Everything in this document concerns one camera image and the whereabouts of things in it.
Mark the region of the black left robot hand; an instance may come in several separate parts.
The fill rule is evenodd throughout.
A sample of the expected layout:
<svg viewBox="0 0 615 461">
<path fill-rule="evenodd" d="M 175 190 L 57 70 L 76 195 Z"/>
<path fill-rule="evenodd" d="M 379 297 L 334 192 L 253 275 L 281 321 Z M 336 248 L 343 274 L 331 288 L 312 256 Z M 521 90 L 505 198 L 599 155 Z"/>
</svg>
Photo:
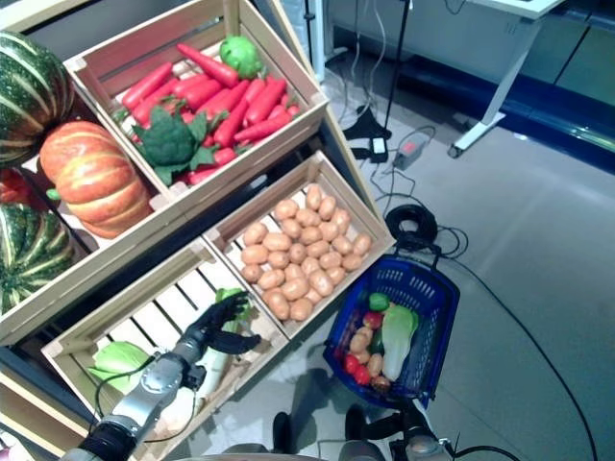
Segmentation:
<svg viewBox="0 0 615 461">
<path fill-rule="evenodd" d="M 192 323 L 181 338 L 194 352 L 190 361 L 201 360 L 208 349 L 214 349 L 226 354 L 243 354 L 251 351 L 261 342 L 258 334 L 242 336 L 238 333 L 224 330 L 224 325 L 236 320 L 249 305 L 250 295 L 240 291 L 212 304 L 209 309 Z"/>
</svg>

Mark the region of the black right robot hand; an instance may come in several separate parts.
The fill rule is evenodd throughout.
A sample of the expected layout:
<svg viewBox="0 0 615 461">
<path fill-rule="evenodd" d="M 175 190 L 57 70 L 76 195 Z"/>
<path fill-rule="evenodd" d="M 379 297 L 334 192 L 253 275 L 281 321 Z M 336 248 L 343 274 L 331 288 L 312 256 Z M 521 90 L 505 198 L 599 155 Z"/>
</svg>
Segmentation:
<svg viewBox="0 0 615 461">
<path fill-rule="evenodd" d="M 401 432 L 407 437 L 425 435 L 434 439 L 435 435 L 421 408 L 416 400 L 408 400 L 400 411 L 380 420 L 382 429 L 388 436 Z"/>
</svg>

